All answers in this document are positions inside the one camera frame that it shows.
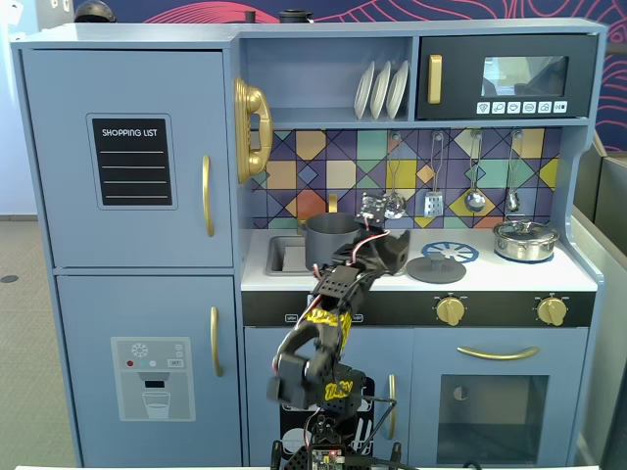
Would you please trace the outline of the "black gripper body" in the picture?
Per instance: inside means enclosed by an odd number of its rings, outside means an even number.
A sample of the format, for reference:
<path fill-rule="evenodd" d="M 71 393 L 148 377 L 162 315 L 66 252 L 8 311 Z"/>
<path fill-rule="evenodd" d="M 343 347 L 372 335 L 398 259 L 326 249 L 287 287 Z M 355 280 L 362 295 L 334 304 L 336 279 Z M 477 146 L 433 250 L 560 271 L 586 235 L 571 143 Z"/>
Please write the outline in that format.
<path fill-rule="evenodd" d="M 346 243 L 335 251 L 335 280 L 353 282 L 360 275 L 382 269 L 379 253 L 381 237 L 366 237 Z"/>

